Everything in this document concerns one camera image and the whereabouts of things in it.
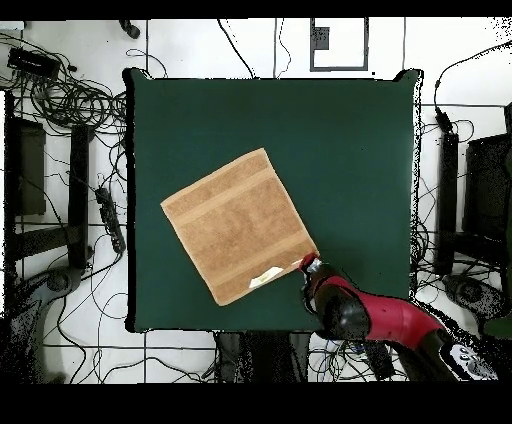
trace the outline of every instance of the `floor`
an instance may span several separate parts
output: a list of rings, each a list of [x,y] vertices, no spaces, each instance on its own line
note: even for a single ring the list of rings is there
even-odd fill
[[[148,69],[154,77],[164,76],[164,68],[147,51],[161,61],[169,77],[180,78],[247,78],[248,71],[233,52],[226,36],[215,20],[151,20],[132,21],[141,29],[141,36],[132,40],[124,33],[117,21],[58,21],[30,22],[20,32],[7,34],[20,37],[51,52],[69,58],[78,69],[76,78],[97,81],[107,86],[113,94],[124,91],[121,71],[126,67]],[[495,18],[370,18],[369,19],[369,69],[368,71],[345,71],[336,73],[309,72],[309,19],[277,19],[277,44],[274,71],[274,18],[249,20],[223,20],[224,27],[233,39],[238,51],[259,77],[371,77],[392,79],[399,71],[417,68],[424,71],[421,116],[424,124],[434,124],[434,83],[448,65],[469,57],[487,47],[502,43],[512,36],[510,20]],[[9,75],[5,62],[8,47],[0,44],[0,75]],[[471,60],[450,69],[442,79],[437,102],[443,106],[451,120],[461,120],[461,140],[472,135],[480,138],[505,132],[503,106],[512,101],[510,82],[512,54],[510,49],[491,52],[477,60]],[[33,107],[28,99],[23,101],[24,113],[31,116]],[[474,126],[472,134],[471,121]],[[45,124],[48,134],[56,134],[55,128]],[[97,187],[102,178],[111,172],[109,146],[118,142],[114,131],[94,140],[90,147],[90,181]],[[421,148],[420,196],[434,189],[437,184],[438,138],[440,131],[435,126],[425,127]],[[464,151],[467,143],[460,144],[460,173],[464,172]],[[69,159],[69,142],[62,136],[47,137],[45,190],[52,199],[57,213],[67,222],[67,187],[57,174],[67,180],[66,162]],[[124,157],[119,168],[125,165]],[[119,219],[126,222],[125,182],[118,179],[112,185],[112,196],[119,206]],[[425,195],[419,204],[420,219],[429,230],[434,227],[435,211],[432,210],[434,196]],[[458,214],[460,225],[462,210]],[[89,208],[89,240],[95,246],[94,269],[108,266],[115,258],[108,237],[101,223],[98,206],[94,201]],[[50,208],[44,216],[25,217],[18,225],[19,231],[30,231],[42,226],[56,224]],[[25,278],[40,272],[50,262],[62,256],[65,249],[33,256],[17,264],[18,273]],[[95,305],[90,296],[94,291]],[[491,283],[499,288],[499,282],[491,276]],[[456,307],[436,285],[424,285],[417,297],[454,318],[466,330],[476,334],[472,316]],[[127,257],[90,280],[85,281],[68,296],[63,314],[62,330],[86,351],[86,361],[74,383],[98,383],[92,372],[93,361],[101,355],[99,373],[105,383],[172,382],[183,373],[201,374],[214,358],[215,343],[211,333],[182,331],[151,331],[147,334],[130,334],[124,328],[126,314]],[[50,308],[45,325],[45,356],[51,372],[64,372],[67,382],[82,362],[83,353],[69,344],[56,330],[56,320],[63,307],[62,300]],[[311,349],[338,346],[313,337]],[[176,370],[165,367],[167,364]],[[114,367],[136,364],[128,368]],[[313,370],[322,365],[322,355],[312,354],[309,379],[317,380]],[[356,375],[346,367],[343,375]],[[189,377],[180,382],[191,381]]]

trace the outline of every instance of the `brown towel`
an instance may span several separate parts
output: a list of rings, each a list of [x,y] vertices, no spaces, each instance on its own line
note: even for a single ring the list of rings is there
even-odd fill
[[[264,149],[234,160],[161,206],[221,306],[293,271],[317,251]]]

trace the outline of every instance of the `dark green table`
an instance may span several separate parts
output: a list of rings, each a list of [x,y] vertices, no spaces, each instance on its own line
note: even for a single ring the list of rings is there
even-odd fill
[[[123,77],[135,157],[127,328],[318,329],[299,272],[218,306],[160,207],[260,147],[323,259],[362,290],[408,297],[416,71],[396,82]]]

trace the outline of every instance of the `cable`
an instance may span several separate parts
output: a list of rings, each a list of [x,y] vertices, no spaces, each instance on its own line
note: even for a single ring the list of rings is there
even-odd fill
[[[476,58],[479,58],[479,57],[482,57],[482,56],[485,56],[486,54],[490,53],[491,51],[494,51],[494,50],[498,50],[498,49],[501,49],[502,47],[511,47],[512,46],[512,40],[509,40],[505,43],[501,43],[501,44],[498,44],[496,46],[492,46],[492,47],[489,47],[485,50],[482,50],[481,52],[478,52],[476,54],[474,54],[473,56],[470,56],[466,59],[462,59],[462,60],[459,60],[458,62],[455,62],[449,66],[447,66],[443,72],[441,72],[441,75],[439,75],[439,78],[437,79],[436,83],[435,83],[435,89],[434,89],[434,107],[436,108],[436,110],[439,110],[439,107],[437,106],[437,89],[439,88],[439,86],[441,85],[441,78],[443,78],[443,75],[445,74],[446,71],[448,71],[449,69],[453,68],[454,66],[457,66],[457,65],[461,65],[463,64],[464,62],[467,62],[468,60],[471,60],[471,59],[476,59]]]
[[[73,374],[73,377],[71,377],[71,380],[69,380],[69,384],[73,384],[73,380],[75,379],[75,377],[77,376],[78,372],[82,369],[84,363],[85,363],[85,360],[87,358],[87,352],[85,351],[85,349],[80,346],[78,343],[76,343],[74,340],[71,340],[68,336],[66,336],[64,334],[64,332],[62,331],[62,329],[60,328],[60,324],[61,324],[61,318],[62,318],[62,315],[64,314],[64,310],[66,309],[66,303],[67,303],[67,298],[66,296],[64,296],[64,302],[63,302],[63,305],[62,305],[62,309],[60,311],[60,314],[59,314],[59,317],[57,318],[57,328],[59,330],[59,333],[60,335],[68,342],[68,343],[71,343],[72,345],[76,346],[77,348],[79,348],[84,357],[82,359],[82,362],[80,363],[79,367],[76,369],[75,373]]]
[[[164,78],[168,78],[168,75],[167,75],[167,69],[165,68],[165,65],[160,61],[160,59],[158,59],[157,57],[153,56],[152,54],[146,54],[145,52],[143,52],[142,50],[139,50],[139,49],[129,49],[126,51],[126,56],[128,57],[150,57],[151,59],[153,60],[156,60],[160,66],[162,67],[162,69],[164,70]]]
[[[247,65],[247,62],[244,60],[242,55],[238,52],[237,48],[235,47],[235,45],[231,41],[231,37],[229,36],[229,34],[226,32],[226,30],[222,26],[222,23],[220,22],[220,19],[217,19],[217,24],[219,25],[220,29],[222,30],[222,32],[224,33],[224,35],[228,39],[229,44],[231,45],[231,48],[235,51],[235,53],[238,56],[238,58],[242,61],[242,63],[245,65],[245,67],[249,71],[249,74],[251,75],[251,78],[254,79],[255,78],[254,73],[252,72],[251,68],[249,68],[249,65]]]
[[[111,368],[107,374],[105,375],[105,377],[101,380],[101,384],[105,384],[105,381],[107,380],[108,376],[114,372],[115,370],[122,370],[122,369],[127,369],[127,368],[133,368],[133,367],[136,367],[137,365],[140,365],[142,363],[144,363],[145,361],[157,361],[158,363],[160,363],[161,365],[163,365],[164,367],[172,370],[172,371],[176,371],[176,372],[180,372],[182,373],[184,376],[187,376],[188,378],[190,378],[192,381],[196,381],[198,383],[205,383],[205,381],[201,380],[201,376],[198,374],[198,373],[195,373],[195,372],[187,372],[187,371],[184,371],[182,369],[179,369],[179,368],[176,368],[176,367],[173,367],[172,365],[169,365],[169,364],[166,364],[164,361],[162,361],[161,359],[159,358],[156,358],[154,356],[148,356],[145,360],[141,360],[141,361],[137,361],[133,364],[130,364],[130,365],[119,365],[117,367],[113,367]]]
[[[284,74],[285,72],[288,71],[288,67],[290,66],[290,63],[292,63],[292,55],[290,54],[290,52],[288,51],[288,49],[285,47],[285,45],[283,44],[283,42],[281,41],[281,33],[283,32],[283,25],[284,25],[284,18],[283,20],[281,21],[281,29],[279,30],[279,44],[281,44],[281,47],[283,49],[286,50],[286,53],[288,54],[288,63],[286,64],[286,69],[284,71],[281,71],[279,72],[279,75],[277,76],[277,79],[279,79],[281,77],[282,74]]]

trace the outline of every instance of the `white tag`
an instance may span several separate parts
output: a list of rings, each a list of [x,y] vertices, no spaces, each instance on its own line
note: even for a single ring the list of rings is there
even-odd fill
[[[283,268],[273,266],[268,271],[265,271],[263,274],[261,274],[259,277],[253,278],[251,280],[251,283],[249,284],[249,288],[253,289],[255,287],[261,286],[262,284],[265,284],[268,280],[270,280],[272,277],[275,277],[281,271],[283,271]]]

